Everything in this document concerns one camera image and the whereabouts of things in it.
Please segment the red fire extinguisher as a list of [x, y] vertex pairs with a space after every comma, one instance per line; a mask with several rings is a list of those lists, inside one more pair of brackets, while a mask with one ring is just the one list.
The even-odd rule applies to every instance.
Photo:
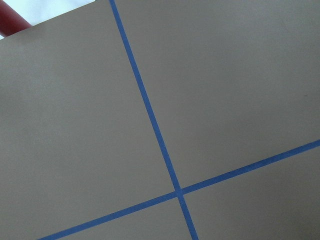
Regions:
[[0, 35], [8, 37], [32, 27], [22, 16], [3, 0], [0, 1]]

